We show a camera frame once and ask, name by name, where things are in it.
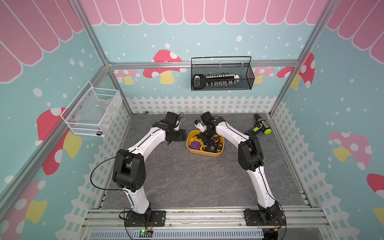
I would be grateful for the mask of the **purple tape measure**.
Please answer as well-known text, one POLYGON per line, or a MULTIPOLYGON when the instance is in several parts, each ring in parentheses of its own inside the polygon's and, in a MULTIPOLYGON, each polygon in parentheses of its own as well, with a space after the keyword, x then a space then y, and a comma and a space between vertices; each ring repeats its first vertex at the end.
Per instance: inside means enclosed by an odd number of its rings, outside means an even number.
POLYGON ((201 146, 202 146, 202 145, 201 145, 200 142, 198 142, 198 141, 193 141, 193 142, 191 142, 189 148, 192 149, 192 150, 197 150, 197 151, 199 151, 199 150, 201 149, 201 146))

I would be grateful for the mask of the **yellow storage box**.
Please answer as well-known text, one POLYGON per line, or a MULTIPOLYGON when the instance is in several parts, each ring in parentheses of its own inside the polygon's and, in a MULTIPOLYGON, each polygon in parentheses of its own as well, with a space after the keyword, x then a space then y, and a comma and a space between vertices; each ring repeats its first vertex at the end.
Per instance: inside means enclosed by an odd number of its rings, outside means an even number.
POLYGON ((224 150, 225 139, 217 134, 211 138, 203 139, 201 131, 193 130, 187 137, 186 146, 192 154, 218 157, 224 150))

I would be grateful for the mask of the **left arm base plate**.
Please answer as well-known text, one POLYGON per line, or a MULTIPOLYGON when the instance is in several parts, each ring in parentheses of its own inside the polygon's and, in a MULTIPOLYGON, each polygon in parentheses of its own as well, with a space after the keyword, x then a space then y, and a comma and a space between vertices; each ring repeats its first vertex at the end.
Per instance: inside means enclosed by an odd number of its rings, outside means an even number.
POLYGON ((148 209, 144 214, 138 214, 132 210, 123 217, 125 227, 164 227, 166 211, 152 211, 148 209))

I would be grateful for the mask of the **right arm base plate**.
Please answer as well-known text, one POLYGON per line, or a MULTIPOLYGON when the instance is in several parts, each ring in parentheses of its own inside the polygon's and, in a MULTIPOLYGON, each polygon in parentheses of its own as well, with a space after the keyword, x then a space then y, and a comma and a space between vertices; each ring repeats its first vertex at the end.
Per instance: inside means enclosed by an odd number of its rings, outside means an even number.
POLYGON ((266 211, 245 209, 243 214, 247 226, 280 228, 286 225, 286 217, 281 210, 271 214, 266 211))

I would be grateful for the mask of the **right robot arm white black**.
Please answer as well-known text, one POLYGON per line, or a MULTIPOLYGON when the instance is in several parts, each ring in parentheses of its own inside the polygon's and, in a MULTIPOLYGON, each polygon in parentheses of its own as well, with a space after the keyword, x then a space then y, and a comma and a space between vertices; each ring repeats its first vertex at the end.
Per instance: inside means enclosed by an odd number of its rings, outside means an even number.
POLYGON ((233 128, 223 117, 214 117, 210 112, 201 115, 195 121, 195 127, 202 132, 202 139, 207 141, 215 135, 224 137, 238 149, 238 163, 244 169, 257 194, 261 223, 266 225, 279 220, 284 224, 286 217, 281 204, 273 196, 266 175, 264 154, 256 136, 248 136, 233 128))

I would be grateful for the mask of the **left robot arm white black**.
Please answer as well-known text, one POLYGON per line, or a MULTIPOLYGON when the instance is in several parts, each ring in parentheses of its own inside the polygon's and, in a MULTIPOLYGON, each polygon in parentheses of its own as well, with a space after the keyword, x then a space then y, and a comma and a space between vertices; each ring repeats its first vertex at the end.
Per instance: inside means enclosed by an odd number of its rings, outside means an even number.
POLYGON ((184 113, 167 112, 165 118, 155 122, 136 144, 116 153, 112 179, 119 190, 125 192, 131 205, 128 214, 133 217, 134 222, 148 224, 152 218, 151 204, 144 190, 145 160, 163 142, 170 144, 186 140, 186 131, 179 127, 183 116, 184 113))

